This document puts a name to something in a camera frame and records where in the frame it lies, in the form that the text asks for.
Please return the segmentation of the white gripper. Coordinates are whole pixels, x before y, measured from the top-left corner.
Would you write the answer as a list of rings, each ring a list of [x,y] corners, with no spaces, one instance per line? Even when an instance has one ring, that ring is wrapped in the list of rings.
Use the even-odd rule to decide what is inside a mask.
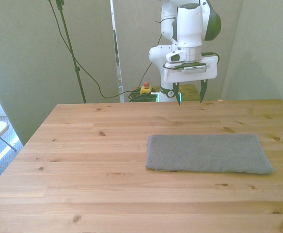
[[[202,103],[206,94],[208,79],[214,79],[217,76],[218,57],[203,57],[199,62],[189,63],[166,63],[163,65],[164,81],[173,83],[173,91],[175,98],[180,105],[179,83],[201,80],[201,91],[199,94],[199,102]]]

